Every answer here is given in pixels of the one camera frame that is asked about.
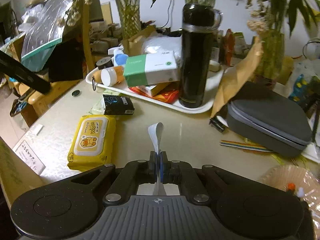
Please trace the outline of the green wet wipes pack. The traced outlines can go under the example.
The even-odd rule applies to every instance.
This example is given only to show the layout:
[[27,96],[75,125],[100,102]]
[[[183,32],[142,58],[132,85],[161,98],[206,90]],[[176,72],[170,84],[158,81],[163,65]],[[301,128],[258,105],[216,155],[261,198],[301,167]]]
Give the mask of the green wet wipes pack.
[[109,89],[105,89],[101,93],[99,101],[96,104],[94,104],[93,107],[91,108],[91,110],[89,111],[89,113],[91,115],[102,115],[102,114],[104,114],[104,111],[105,111],[104,98],[103,98],[104,95],[118,96],[118,95],[120,95],[120,93],[112,91],[112,90],[109,90]]

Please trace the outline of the small black round speaker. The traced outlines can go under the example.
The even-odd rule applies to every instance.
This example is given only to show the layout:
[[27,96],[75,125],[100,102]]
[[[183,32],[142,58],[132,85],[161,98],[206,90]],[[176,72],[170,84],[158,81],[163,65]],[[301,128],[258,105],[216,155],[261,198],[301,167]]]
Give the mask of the small black round speaker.
[[112,59],[109,56],[99,59],[95,65],[99,70],[113,67]]

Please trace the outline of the white plastic tray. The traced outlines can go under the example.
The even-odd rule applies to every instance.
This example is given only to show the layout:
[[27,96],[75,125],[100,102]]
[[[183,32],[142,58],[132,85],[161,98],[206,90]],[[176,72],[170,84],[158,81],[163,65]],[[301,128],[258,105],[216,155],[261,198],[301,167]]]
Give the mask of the white plastic tray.
[[154,97],[149,97],[138,89],[128,87],[125,81],[116,83],[111,87],[103,85],[102,83],[97,83],[96,87],[128,95],[132,98],[138,98],[185,114],[200,114],[211,110],[222,75],[223,70],[220,70],[219,72],[208,72],[203,102],[201,106],[197,108],[184,107],[179,102],[177,98],[178,90],[176,90],[176,83],[169,84]]

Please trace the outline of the right glass vase plant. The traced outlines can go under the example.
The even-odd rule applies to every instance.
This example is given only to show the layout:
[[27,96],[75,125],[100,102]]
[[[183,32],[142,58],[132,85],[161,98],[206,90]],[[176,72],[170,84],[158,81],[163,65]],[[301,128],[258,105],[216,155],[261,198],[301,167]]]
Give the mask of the right glass vase plant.
[[247,0],[247,8],[257,2],[258,8],[251,11],[247,21],[249,29],[260,37],[263,54],[254,72],[257,83],[274,83],[280,76],[285,53],[283,26],[289,26],[291,35],[296,27],[298,15],[302,16],[305,26],[310,29],[317,25],[315,9],[311,2],[319,6],[319,0]]

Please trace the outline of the wooden stool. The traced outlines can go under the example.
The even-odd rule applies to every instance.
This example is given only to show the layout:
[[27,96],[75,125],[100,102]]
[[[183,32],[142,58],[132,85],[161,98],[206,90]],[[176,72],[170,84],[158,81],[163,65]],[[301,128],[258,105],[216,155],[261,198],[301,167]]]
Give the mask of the wooden stool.
[[47,94],[38,91],[32,91],[27,96],[28,106],[22,111],[22,116],[30,127],[41,115],[46,113],[50,106],[61,96],[66,94],[71,88],[77,85],[81,80],[57,81],[52,82],[51,89]]

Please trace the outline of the black round cap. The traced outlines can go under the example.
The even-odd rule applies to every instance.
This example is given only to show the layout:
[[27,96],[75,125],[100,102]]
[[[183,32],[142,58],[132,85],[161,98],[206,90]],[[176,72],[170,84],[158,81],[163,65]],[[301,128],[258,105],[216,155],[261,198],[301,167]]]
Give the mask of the black round cap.
[[72,92],[72,96],[73,97],[77,97],[77,96],[79,96],[80,95],[80,90],[74,90],[73,92]]

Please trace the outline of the white paper strip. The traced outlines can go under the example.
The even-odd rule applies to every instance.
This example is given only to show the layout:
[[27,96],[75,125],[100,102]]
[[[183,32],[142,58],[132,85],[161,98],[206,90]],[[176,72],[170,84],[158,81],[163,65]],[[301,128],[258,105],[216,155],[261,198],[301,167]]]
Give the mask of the white paper strip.
[[152,141],[154,150],[156,152],[156,174],[157,174],[157,182],[155,183],[155,188],[153,191],[154,196],[166,196],[166,191],[164,188],[163,183],[161,182],[161,175],[160,175],[160,144],[161,144],[161,137],[163,133],[164,125],[161,122],[156,124],[152,124],[148,127],[148,133],[150,139]]

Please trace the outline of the tan keychain pouch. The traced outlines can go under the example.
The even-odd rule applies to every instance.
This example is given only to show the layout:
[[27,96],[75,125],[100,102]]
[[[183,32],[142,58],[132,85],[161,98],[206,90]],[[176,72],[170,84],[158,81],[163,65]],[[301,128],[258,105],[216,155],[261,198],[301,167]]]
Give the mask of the tan keychain pouch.
[[92,88],[93,90],[95,91],[96,90],[96,87],[97,87],[97,84],[102,84],[102,79],[101,79],[101,72],[102,70],[98,70],[96,72],[93,73],[92,75]]

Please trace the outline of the woven basket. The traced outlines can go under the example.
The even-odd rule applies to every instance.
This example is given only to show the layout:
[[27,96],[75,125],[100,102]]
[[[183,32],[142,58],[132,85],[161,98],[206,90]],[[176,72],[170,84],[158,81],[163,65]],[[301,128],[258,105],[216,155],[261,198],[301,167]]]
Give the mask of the woven basket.
[[319,239],[319,181],[311,171],[294,165],[282,165],[270,169],[258,181],[283,191],[289,185],[295,185],[295,195],[309,206],[314,239]]

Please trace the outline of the cardboard box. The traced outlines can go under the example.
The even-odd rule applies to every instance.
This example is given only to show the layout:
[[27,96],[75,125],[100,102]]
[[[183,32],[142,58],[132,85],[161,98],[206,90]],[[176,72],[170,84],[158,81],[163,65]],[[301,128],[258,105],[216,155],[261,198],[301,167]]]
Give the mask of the cardboard box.
[[23,193],[46,184],[41,177],[46,167],[31,147],[42,128],[29,129],[14,148],[1,139],[1,189],[8,207]]

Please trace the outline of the white plastic bag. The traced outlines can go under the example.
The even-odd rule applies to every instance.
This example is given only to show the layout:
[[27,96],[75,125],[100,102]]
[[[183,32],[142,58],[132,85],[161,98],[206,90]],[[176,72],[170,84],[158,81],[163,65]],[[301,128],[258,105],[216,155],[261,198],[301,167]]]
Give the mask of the white plastic bag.
[[142,54],[154,54],[166,51],[172,51],[175,59],[180,59],[182,52],[182,38],[170,37],[154,32],[144,40],[141,48]]

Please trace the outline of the green white box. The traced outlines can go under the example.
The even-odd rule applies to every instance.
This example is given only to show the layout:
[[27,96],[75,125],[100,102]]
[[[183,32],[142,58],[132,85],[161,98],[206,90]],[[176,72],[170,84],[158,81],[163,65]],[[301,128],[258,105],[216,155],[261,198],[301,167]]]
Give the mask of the green white box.
[[173,51],[128,57],[124,66],[128,87],[157,85],[180,80],[180,69]]

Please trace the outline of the brown paper bag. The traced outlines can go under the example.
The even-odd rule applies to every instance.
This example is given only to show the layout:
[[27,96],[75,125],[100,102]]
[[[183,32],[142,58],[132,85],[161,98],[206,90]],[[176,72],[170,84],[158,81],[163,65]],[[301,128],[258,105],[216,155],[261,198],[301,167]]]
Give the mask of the brown paper bag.
[[211,118],[233,98],[242,86],[251,78],[263,55],[263,41],[260,37],[254,38],[254,43],[247,56],[236,64],[229,67],[223,74],[212,107]]

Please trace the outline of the orange white pill bottle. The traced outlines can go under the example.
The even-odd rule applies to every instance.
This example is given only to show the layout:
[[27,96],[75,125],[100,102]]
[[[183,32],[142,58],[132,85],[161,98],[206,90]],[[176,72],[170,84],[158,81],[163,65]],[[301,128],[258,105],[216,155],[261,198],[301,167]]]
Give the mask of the orange white pill bottle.
[[112,87],[118,83],[123,82],[124,79],[124,67],[115,66],[110,68],[105,68],[101,71],[100,77],[103,85]]

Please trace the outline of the black thermos bottle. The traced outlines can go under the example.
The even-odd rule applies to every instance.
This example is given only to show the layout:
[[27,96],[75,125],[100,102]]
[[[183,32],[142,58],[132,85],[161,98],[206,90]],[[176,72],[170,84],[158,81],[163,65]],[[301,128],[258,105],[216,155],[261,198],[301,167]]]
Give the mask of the black thermos bottle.
[[210,5],[187,3],[183,7],[178,100],[184,107],[197,108],[203,102],[214,31],[221,22],[222,12]]

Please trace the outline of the black tissue pack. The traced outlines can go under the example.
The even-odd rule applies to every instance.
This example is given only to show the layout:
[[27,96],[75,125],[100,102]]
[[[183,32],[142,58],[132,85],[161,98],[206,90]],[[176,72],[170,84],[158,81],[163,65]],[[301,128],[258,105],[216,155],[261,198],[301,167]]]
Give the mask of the black tissue pack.
[[104,115],[133,115],[134,105],[128,96],[103,95],[102,107]]

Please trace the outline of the silver green foil bag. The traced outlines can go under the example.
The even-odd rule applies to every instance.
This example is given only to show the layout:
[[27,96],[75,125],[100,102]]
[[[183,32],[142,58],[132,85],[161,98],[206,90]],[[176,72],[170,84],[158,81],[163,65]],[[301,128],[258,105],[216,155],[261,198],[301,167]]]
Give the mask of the silver green foil bag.
[[67,12],[73,0],[49,0],[40,18],[27,32],[23,42],[21,63],[32,72],[43,69],[55,46],[62,42],[67,25]]

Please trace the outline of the grey zip case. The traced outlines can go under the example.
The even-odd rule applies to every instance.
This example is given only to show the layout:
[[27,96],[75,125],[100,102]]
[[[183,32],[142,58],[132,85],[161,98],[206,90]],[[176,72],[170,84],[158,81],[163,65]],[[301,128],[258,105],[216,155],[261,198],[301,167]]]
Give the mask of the grey zip case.
[[312,141],[306,114],[296,102],[249,81],[217,116],[236,134],[288,158],[300,155]]

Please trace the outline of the yellow wet wipes pack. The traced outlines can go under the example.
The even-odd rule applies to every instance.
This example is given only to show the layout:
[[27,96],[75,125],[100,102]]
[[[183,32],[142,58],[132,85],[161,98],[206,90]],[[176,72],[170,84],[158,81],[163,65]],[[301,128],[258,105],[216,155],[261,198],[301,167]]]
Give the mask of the yellow wet wipes pack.
[[81,172],[109,164],[112,160],[116,119],[107,115],[81,117],[71,148],[67,166]]

